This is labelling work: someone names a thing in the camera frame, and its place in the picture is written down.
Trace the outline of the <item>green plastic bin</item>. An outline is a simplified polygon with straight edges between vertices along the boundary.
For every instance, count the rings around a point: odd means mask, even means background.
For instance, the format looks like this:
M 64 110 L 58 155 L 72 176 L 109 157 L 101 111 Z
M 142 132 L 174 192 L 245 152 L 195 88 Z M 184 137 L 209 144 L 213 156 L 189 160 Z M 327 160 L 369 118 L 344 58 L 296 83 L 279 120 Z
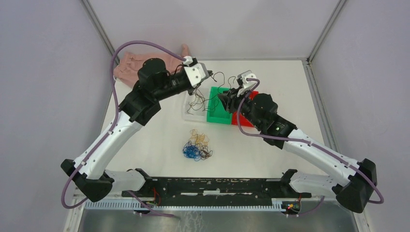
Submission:
M 226 87 L 211 87 L 208 106 L 206 108 L 206 121 L 210 123 L 219 123 L 231 125 L 232 114 L 225 111 L 218 94 L 228 91 Z

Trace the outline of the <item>clear plastic bin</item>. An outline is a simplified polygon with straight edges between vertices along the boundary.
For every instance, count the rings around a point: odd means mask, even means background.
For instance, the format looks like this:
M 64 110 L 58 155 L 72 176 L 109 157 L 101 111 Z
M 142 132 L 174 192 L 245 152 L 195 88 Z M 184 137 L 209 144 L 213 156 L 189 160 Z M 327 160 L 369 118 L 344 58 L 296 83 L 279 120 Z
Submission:
M 196 90 L 193 95 L 186 94 L 182 104 L 182 118 L 186 121 L 206 122 L 204 94 Z

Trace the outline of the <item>pink cloth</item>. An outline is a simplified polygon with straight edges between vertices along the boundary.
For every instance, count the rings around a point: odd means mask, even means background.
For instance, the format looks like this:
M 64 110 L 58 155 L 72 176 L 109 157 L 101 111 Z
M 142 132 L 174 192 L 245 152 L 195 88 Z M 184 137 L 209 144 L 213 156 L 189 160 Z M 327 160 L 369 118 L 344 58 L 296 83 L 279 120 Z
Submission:
M 166 70 L 170 73 L 181 69 L 178 65 L 182 64 L 182 61 L 167 53 L 134 54 L 131 52 L 125 52 L 125 55 L 120 59 L 119 64 L 114 68 L 112 78 L 116 80 L 118 79 L 128 87 L 133 88 L 135 83 L 139 80 L 138 71 L 142 68 L 143 63 L 151 58 L 162 59 L 165 63 Z

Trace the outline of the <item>red plastic bin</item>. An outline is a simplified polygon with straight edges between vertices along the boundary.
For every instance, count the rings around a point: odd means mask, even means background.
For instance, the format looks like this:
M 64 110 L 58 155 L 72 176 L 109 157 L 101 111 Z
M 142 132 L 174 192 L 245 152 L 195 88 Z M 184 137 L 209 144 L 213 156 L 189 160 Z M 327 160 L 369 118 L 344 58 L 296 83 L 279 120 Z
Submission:
M 249 98 L 252 100 L 254 98 L 254 96 L 256 96 L 259 92 L 258 91 L 253 91 Z M 253 127 L 253 125 L 246 119 L 244 118 L 242 115 L 239 116 L 239 120 L 237 120 L 237 112 L 234 112 L 232 114 L 232 120 L 231 120 L 231 124 L 234 126 L 238 125 L 238 122 L 241 124 L 242 127 Z

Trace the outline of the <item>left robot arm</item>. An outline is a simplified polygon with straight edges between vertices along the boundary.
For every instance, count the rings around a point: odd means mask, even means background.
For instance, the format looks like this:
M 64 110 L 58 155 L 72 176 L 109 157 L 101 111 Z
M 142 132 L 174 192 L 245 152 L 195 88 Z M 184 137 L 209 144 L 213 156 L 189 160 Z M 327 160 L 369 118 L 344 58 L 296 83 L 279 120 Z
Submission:
M 131 190 L 142 197 L 149 195 L 152 183 L 144 171 L 109 171 L 107 165 L 161 110 L 160 101 L 184 91 L 192 94 L 212 74 L 195 58 L 182 64 L 176 73 L 168 72 L 165 62 L 159 58 L 146 60 L 138 71 L 138 81 L 117 106 L 116 116 L 109 126 L 82 155 L 64 160 L 62 170 L 91 202 L 98 202 L 116 191 Z

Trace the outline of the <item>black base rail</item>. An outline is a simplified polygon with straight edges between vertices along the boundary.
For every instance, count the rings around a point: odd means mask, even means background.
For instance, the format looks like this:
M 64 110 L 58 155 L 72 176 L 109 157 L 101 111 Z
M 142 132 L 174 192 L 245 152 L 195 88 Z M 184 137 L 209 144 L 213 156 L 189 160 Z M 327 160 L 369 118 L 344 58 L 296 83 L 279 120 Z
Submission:
M 153 198 L 160 206 L 269 206 L 272 199 L 308 199 L 284 180 L 273 178 L 150 177 L 122 197 Z

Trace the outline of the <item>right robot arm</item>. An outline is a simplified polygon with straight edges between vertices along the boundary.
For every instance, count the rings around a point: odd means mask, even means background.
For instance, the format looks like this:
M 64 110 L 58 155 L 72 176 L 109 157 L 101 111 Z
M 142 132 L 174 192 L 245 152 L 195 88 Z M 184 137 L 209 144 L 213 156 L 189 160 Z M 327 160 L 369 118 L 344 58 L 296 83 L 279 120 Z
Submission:
M 384 197 L 377 188 L 376 165 L 369 159 L 357 161 L 320 144 L 277 113 L 278 105 L 271 95 L 260 93 L 237 95 L 237 89 L 218 94 L 225 111 L 243 116 L 258 131 L 256 137 L 269 145 L 298 155 L 325 172 L 305 174 L 288 170 L 279 184 L 285 197 L 310 193 L 335 198 L 355 213 L 362 213 L 368 203 L 382 204 Z

